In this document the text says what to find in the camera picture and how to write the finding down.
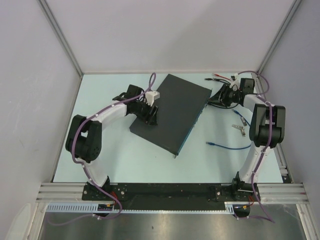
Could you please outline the black network switch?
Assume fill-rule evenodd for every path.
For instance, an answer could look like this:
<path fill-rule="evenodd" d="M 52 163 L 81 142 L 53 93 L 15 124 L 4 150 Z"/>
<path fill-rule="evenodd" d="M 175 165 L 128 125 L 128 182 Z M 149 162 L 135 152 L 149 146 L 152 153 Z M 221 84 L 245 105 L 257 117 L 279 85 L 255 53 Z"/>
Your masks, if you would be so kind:
<path fill-rule="evenodd" d="M 212 90 L 168 74 L 157 88 L 157 125 L 136 119 L 130 132 L 178 156 Z"/>

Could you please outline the silver transceiver module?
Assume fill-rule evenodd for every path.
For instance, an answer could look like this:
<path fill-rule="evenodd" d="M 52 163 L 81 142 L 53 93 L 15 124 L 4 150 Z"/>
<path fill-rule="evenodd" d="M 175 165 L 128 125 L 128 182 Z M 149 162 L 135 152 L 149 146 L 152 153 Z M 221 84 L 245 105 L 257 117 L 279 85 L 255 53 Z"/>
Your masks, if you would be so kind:
<path fill-rule="evenodd" d="M 241 132 L 242 137 L 246 136 L 245 129 L 242 126 L 240 127 L 240 132 Z"/>
<path fill-rule="evenodd" d="M 233 124 L 232 127 L 238 130 L 241 130 L 243 128 L 242 126 L 236 124 Z"/>
<path fill-rule="evenodd" d="M 244 125 L 244 126 L 247 126 L 247 123 L 246 123 L 246 121 L 245 121 L 244 117 L 240 117 L 240 119 L 241 119 L 241 121 L 242 121 L 243 125 Z"/>

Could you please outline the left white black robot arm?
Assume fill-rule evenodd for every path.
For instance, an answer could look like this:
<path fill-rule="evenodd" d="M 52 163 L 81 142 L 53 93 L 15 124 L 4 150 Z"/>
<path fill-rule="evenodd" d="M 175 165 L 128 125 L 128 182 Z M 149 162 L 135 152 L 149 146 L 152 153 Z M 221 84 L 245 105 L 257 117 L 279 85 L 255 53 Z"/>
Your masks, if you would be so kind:
<path fill-rule="evenodd" d="M 158 107 L 155 100 L 160 93 L 130 84 L 126 92 L 112 99 L 112 103 L 92 116 L 75 115 L 66 137 L 65 149 L 74 163 L 80 164 L 92 185 L 93 194 L 100 200 L 110 196 L 111 188 L 105 184 L 108 175 L 100 166 L 103 131 L 113 122 L 135 115 L 144 124 L 157 125 Z"/>

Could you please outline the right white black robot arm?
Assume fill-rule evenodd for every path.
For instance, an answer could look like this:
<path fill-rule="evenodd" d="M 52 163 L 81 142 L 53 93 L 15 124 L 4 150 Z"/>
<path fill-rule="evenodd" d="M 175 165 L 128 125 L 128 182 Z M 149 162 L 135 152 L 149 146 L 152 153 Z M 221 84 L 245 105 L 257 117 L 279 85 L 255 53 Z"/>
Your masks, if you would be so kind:
<path fill-rule="evenodd" d="M 246 201 L 258 193 L 258 175 L 268 154 L 285 136 L 286 109 L 273 105 L 254 92 L 255 81 L 242 78 L 224 83 L 208 100 L 208 104 L 229 109 L 240 105 L 252 112 L 249 125 L 250 148 L 246 160 L 229 185 L 214 187 L 215 199 L 222 201 Z"/>

